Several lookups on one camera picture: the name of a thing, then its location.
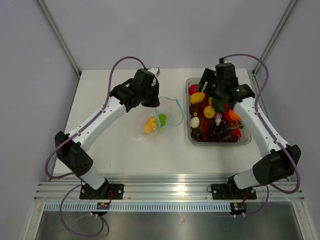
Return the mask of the green starfruit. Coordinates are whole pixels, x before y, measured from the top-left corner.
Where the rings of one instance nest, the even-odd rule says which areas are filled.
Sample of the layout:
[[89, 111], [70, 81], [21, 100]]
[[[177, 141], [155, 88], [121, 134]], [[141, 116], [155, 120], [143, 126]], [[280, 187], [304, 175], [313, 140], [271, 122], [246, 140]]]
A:
[[166, 125], [167, 116], [163, 113], [160, 113], [157, 116], [157, 128], [160, 129]]

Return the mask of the clear blue zip bag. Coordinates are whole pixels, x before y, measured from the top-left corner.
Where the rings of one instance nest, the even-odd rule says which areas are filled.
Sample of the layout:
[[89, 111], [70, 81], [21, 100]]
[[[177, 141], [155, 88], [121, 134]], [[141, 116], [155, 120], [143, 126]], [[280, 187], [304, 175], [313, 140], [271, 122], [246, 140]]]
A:
[[143, 107], [137, 115], [132, 125], [135, 137], [155, 136], [182, 124], [185, 113], [178, 99], [160, 96], [159, 103], [157, 107]]

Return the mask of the yellow orange mango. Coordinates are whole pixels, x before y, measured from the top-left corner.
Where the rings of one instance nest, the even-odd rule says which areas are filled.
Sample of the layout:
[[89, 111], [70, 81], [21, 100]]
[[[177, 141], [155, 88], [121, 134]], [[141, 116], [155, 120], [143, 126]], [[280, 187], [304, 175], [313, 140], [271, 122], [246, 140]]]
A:
[[143, 131], [145, 134], [151, 134], [157, 129], [157, 118], [151, 116], [145, 123]]

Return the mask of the small red pepper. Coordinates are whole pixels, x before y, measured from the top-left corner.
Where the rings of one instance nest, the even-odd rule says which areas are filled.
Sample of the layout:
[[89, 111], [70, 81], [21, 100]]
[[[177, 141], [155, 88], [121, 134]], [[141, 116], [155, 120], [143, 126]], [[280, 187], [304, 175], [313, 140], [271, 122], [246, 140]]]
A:
[[241, 133], [241, 130], [240, 130], [239, 128], [236, 128], [236, 129], [234, 129], [233, 131], [236, 133], [236, 135], [237, 135], [238, 138], [241, 138], [241, 137], [242, 137], [242, 133]]

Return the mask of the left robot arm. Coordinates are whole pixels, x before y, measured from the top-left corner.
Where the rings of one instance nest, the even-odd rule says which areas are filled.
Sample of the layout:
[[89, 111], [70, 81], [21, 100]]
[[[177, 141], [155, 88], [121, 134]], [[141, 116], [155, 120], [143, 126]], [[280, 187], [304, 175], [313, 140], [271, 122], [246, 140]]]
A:
[[138, 69], [133, 78], [115, 86], [109, 99], [90, 118], [69, 133], [58, 132], [55, 137], [57, 158], [81, 180], [80, 199], [110, 199], [122, 184], [110, 184], [94, 167], [88, 150], [96, 139], [118, 118], [142, 105], [155, 108], [160, 105], [160, 69]]

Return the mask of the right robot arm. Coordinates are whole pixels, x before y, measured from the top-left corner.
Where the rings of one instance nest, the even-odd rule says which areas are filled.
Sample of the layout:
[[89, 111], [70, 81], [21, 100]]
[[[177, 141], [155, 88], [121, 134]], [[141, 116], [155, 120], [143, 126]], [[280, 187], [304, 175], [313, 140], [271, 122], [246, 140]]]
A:
[[300, 188], [297, 164], [301, 149], [289, 143], [275, 130], [261, 111], [258, 95], [247, 84], [239, 84], [235, 66], [230, 62], [219, 63], [215, 69], [205, 68], [197, 86], [211, 97], [214, 104], [229, 109], [244, 122], [253, 136], [261, 159], [252, 168], [232, 175], [222, 185], [222, 194], [233, 199], [249, 195], [254, 187], [273, 185], [274, 182], [296, 175], [296, 187], [285, 191], [293, 194]]

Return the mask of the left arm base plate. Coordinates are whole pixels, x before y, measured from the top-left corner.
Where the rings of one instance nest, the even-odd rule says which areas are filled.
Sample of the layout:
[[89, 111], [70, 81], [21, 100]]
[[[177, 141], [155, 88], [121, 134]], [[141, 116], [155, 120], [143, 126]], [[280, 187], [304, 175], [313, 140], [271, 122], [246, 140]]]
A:
[[122, 200], [124, 195], [124, 185], [109, 183], [100, 189], [93, 189], [88, 184], [82, 185], [79, 198], [81, 200]]

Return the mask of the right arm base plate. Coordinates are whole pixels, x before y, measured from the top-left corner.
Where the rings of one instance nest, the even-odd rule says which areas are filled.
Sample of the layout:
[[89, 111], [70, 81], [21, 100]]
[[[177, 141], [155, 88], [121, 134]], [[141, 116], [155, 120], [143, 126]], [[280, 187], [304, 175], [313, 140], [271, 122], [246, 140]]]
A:
[[230, 190], [226, 183], [210, 185], [213, 200], [256, 200], [257, 194], [253, 187]]

